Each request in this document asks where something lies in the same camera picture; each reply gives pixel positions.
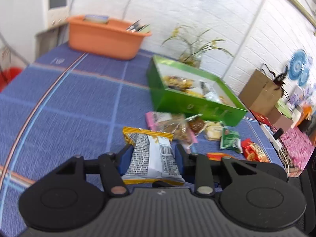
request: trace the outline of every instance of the yellow snack bag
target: yellow snack bag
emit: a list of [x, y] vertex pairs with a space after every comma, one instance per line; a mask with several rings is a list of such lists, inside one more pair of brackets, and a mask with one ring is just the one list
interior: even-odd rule
[[184, 183], [170, 144], [173, 134], [124, 127], [123, 135], [126, 142], [134, 146], [129, 168], [122, 176], [126, 184], [157, 180], [177, 185]]

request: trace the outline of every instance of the snack package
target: snack package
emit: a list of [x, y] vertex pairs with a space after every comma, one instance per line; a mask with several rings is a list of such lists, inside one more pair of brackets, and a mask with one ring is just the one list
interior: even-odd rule
[[219, 96], [217, 95], [216, 91], [214, 90], [214, 88], [211, 85], [209, 85], [208, 83], [206, 83], [204, 81], [200, 81], [200, 84], [201, 84], [203, 96], [205, 99], [207, 99], [208, 101], [214, 101], [214, 102], [221, 103]]
[[241, 142], [244, 156], [249, 161], [270, 162], [263, 149], [252, 142], [250, 138]]
[[201, 119], [200, 116], [202, 116], [202, 114], [198, 114], [186, 119], [195, 136], [198, 136], [201, 132], [203, 132], [206, 127], [204, 120]]
[[150, 111], [145, 116], [148, 128], [153, 131], [171, 133], [175, 140], [182, 141], [188, 148], [198, 142], [183, 114]]
[[193, 80], [184, 77], [164, 76], [163, 81], [169, 88], [179, 91], [184, 91], [193, 86]]
[[222, 150], [228, 149], [233, 150], [237, 153], [241, 153], [242, 148], [239, 133], [237, 131], [229, 130], [227, 126], [224, 126], [222, 131], [220, 148]]
[[222, 158], [227, 157], [235, 159], [235, 157], [222, 152], [209, 152], [206, 154], [206, 156], [209, 158], [210, 161], [221, 161]]
[[225, 105], [229, 105], [223, 96], [219, 96], [219, 100], [220, 100], [220, 103], [225, 104]]
[[209, 141], [218, 141], [222, 137], [223, 122], [206, 121], [205, 138]]
[[194, 81], [190, 89], [183, 90], [187, 95], [203, 98], [203, 91], [199, 81]]
[[124, 127], [123, 135], [134, 146], [130, 166], [122, 176], [126, 184], [153, 183], [157, 179], [177, 185], [184, 183], [170, 145], [172, 134]]

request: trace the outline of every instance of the open green box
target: open green box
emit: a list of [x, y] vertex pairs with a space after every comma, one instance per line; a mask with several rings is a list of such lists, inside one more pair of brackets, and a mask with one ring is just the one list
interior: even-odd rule
[[[162, 80], [162, 77], [167, 75], [211, 83], [216, 93], [229, 105], [170, 89]], [[154, 55], [147, 70], [147, 78], [155, 111], [184, 113], [186, 116], [203, 114], [204, 120], [224, 121], [229, 126], [236, 126], [248, 111], [219, 77], [178, 61]]]

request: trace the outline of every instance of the red snack bag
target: red snack bag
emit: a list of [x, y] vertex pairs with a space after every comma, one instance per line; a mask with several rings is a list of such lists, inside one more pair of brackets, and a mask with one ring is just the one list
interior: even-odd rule
[[263, 149], [252, 142], [250, 138], [241, 142], [241, 147], [245, 158], [249, 161], [270, 162]]
[[252, 147], [250, 146], [251, 144], [252, 144], [252, 141], [250, 141], [250, 138], [243, 140], [241, 142], [242, 152], [247, 160], [259, 161], [256, 151], [253, 150]]

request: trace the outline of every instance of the cardboard box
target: cardboard box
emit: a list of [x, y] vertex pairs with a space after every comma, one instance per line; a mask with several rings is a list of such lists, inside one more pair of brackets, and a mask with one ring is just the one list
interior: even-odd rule
[[249, 110], [267, 116], [282, 97], [282, 90], [256, 69], [238, 97]]
[[267, 118], [274, 127], [278, 129], [282, 128], [284, 132], [286, 132], [293, 124], [293, 120], [284, 116], [276, 107], [270, 111]]

